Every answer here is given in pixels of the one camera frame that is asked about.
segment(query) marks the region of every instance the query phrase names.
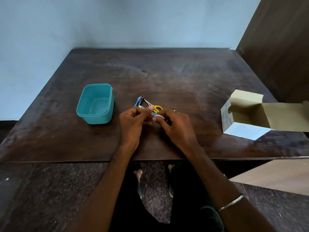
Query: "floor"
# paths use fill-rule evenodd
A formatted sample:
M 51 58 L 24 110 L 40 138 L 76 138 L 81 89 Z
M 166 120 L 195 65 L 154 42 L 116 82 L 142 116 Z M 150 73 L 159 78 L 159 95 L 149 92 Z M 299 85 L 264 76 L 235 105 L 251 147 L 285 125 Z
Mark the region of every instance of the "floor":
M 172 198 L 166 178 L 168 162 L 133 164 L 143 170 L 141 193 L 145 207 L 158 221 L 169 223 Z M 0 164 L 0 231 L 63 231 L 91 194 L 107 165 Z M 240 183 L 235 185 L 278 231 L 309 231 L 309 197 Z

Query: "plastic container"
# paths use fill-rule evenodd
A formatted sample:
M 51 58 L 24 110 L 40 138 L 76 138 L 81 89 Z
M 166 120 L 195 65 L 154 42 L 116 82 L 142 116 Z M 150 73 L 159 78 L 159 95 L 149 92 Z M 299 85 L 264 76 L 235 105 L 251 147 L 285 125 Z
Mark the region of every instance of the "plastic container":
M 106 124 L 114 109 L 113 88 L 109 84 L 87 85 L 80 96 L 76 113 L 88 124 Z

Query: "silver bangle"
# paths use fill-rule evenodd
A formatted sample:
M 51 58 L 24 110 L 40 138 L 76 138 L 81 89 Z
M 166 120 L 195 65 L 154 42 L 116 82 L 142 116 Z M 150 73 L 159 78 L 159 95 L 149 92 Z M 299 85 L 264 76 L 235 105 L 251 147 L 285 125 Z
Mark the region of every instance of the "silver bangle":
M 233 200 L 232 202 L 230 202 L 229 204 L 223 206 L 222 208 L 219 208 L 218 211 L 220 212 L 220 211 L 222 211 L 224 209 L 227 209 L 228 207 L 230 207 L 230 206 L 234 205 L 235 203 L 237 203 L 238 201 L 240 201 L 243 197 L 244 197 L 244 195 L 241 194 L 241 196 L 239 196 L 237 199 Z

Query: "yellow scissors handle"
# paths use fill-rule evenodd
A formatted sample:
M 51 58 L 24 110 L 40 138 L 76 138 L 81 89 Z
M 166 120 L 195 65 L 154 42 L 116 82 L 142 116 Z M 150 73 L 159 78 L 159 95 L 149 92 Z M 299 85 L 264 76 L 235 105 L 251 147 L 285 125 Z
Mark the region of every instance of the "yellow scissors handle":
M 159 112 L 158 108 L 160 108 L 161 110 L 163 110 L 162 107 L 160 107 L 160 106 L 158 106 L 158 105 L 155 105 L 155 106 L 154 106 L 154 113 L 158 113 L 158 112 Z

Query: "light blue wall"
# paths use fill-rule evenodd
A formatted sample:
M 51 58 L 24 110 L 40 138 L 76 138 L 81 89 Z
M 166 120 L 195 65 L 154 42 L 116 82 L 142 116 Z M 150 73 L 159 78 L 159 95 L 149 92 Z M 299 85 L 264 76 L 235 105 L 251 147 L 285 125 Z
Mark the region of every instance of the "light blue wall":
M 0 0 L 0 120 L 74 47 L 235 49 L 260 0 Z

